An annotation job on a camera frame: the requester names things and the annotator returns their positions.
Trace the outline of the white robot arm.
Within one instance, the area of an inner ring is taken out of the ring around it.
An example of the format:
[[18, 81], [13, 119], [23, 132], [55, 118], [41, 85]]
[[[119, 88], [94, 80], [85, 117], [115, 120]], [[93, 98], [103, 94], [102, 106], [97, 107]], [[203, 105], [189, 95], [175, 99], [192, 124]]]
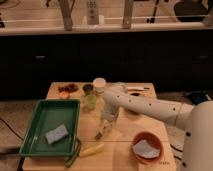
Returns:
[[181, 171], [213, 171], [213, 101], [189, 105], [137, 97], [111, 87], [103, 95], [103, 118], [114, 120], [120, 107], [185, 131]]

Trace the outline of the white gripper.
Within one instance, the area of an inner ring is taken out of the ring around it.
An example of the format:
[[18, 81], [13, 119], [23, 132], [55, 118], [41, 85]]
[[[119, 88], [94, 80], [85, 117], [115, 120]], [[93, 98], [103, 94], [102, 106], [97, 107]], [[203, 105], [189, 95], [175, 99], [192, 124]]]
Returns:
[[117, 120], [119, 115], [119, 107], [105, 103], [102, 113], [101, 113], [101, 118], [104, 120], [101, 125], [101, 132], [105, 132], [108, 127], [108, 122], [111, 122], [111, 131], [116, 130], [117, 122], [114, 122]]

